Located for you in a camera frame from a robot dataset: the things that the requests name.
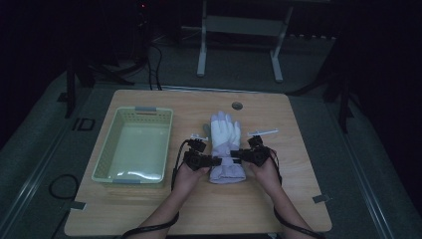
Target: wooden tabletop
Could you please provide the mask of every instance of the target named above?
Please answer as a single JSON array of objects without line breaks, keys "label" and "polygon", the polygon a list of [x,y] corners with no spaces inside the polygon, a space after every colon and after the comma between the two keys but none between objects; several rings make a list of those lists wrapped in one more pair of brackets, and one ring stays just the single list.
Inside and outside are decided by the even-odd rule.
[{"label": "wooden tabletop", "polygon": [[[236,111],[234,102],[243,108]],[[96,166],[115,109],[122,106],[161,107],[174,110],[170,146],[163,188],[129,187],[94,182]],[[72,210],[65,226],[70,236],[121,235],[145,220],[170,192],[171,170],[180,144],[191,133],[205,135],[202,126],[218,111],[232,115],[241,124],[241,148],[249,148],[247,132],[277,128],[279,132],[262,135],[264,145],[278,153],[283,187],[293,203],[316,231],[331,228],[305,144],[289,99],[279,94],[133,91],[115,92],[76,201],[85,202],[84,210]],[[204,153],[209,154],[207,142]],[[234,184],[212,184],[203,176],[180,211],[170,235],[232,234],[280,232],[273,204],[245,167],[247,179]]]}]

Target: glove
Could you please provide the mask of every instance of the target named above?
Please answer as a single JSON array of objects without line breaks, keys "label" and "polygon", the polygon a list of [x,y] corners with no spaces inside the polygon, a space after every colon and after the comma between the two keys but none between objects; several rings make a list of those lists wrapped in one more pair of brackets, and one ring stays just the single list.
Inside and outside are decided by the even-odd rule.
[{"label": "glove", "polygon": [[211,169],[210,182],[225,184],[246,179],[240,159],[230,155],[230,150],[239,150],[240,135],[240,124],[238,121],[232,123],[230,115],[219,112],[211,116],[211,153],[222,161]]}]

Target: light green plastic tray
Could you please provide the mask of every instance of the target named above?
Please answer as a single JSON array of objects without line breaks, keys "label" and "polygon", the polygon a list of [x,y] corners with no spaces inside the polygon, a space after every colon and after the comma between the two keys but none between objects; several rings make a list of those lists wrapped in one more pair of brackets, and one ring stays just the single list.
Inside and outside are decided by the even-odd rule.
[{"label": "light green plastic tray", "polygon": [[93,180],[162,185],[172,121],[172,109],[118,108],[97,161]]}]

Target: white desk leg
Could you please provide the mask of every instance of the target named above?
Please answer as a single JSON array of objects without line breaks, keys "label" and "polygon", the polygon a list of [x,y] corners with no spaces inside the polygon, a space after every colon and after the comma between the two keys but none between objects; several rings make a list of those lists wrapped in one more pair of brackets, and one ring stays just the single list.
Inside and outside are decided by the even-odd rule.
[{"label": "white desk leg", "polygon": [[293,12],[293,7],[290,7],[288,10],[288,13],[286,14],[285,22],[284,24],[282,24],[278,41],[277,41],[277,46],[274,50],[270,51],[271,63],[273,64],[274,77],[277,83],[281,83],[283,81],[282,70],[280,68],[280,62],[279,62],[279,53],[280,53],[280,49],[282,48],[283,40],[286,37],[286,31],[289,26],[289,21],[292,17],[292,12]]},{"label": "white desk leg", "polygon": [[201,49],[199,50],[198,70],[196,76],[205,75],[205,64],[207,61],[207,1],[202,1],[202,29],[201,29]]}]

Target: table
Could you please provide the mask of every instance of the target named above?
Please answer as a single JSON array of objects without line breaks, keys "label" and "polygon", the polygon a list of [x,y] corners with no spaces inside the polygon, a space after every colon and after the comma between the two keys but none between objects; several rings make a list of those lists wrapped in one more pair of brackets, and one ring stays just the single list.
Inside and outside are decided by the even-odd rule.
[{"label": "table", "polygon": [[[239,111],[232,103],[243,105]],[[174,110],[163,188],[110,186],[92,181],[92,174],[117,107],[145,106]],[[328,231],[331,222],[324,202],[314,203],[321,195],[304,141],[289,99],[279,94],[228,92],[116,91],[93,149],[76,201],[85,202],[84,210],[73,209],[65,226],[69,236],[120,235],[140,222],[170,192],[171,170],[180,144],[191,133],[204,135],[203,124],[212,114],[224,111],[241,123],[241,148],[248,148],[247,132],[277,128],[279,132],[262,135],[264,144],[278,152],[283,186],[309,225],[316,231]],[[211,150],[210,142],[204,153]],[[273,204],[245,168],[247,179],[235,184],[212,184],[201,178],[180,211],[178,222],[169,235],[231,234],[280,232]]]},{"label": "table", "polygon": [[292,16],[292,6],[289,7],[284,20],[277,21],[209,15],[207,14],[207,0],[203,0],[202,5],[201,49],[199,51],[198,69],[196,72],[198,77],[205,75],[207,32],[221,32],[277,37],[277,44],[270,51],[270,57],[276,82],[280,83],[283,81],[279,53],[282,49],[283,40],[286,37],[286,31]]}]

